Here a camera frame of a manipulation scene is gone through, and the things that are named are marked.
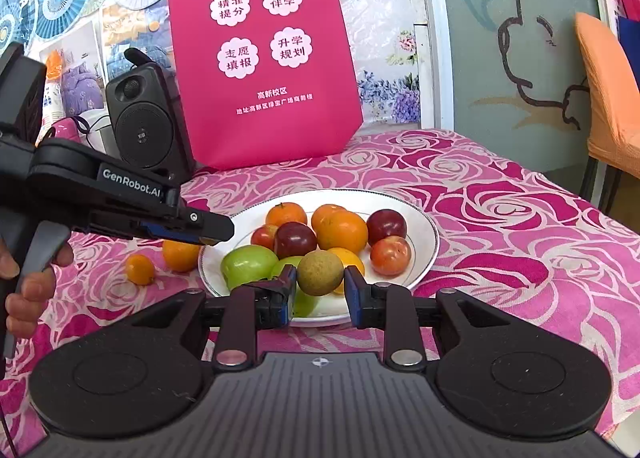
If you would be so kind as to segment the person's left hand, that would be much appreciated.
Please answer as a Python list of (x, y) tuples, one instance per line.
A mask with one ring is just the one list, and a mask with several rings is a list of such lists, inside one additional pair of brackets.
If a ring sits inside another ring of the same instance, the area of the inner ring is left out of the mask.
[[(67, 267), (73, 263), (74, 253), (68, 243), (58, 251), (53, 265)], [(1, 238), (1, 278), (11, 280), (20, 274), (6, 244)], [(51, 265), (40, 273), (27, 275), (22, 281), (20, 293), (12, 293), (6, 298), (6, 329), (17, 339), (30, 339), (38, 325), (38, 320), (52, 299), (56, 288), (55, 272)]]

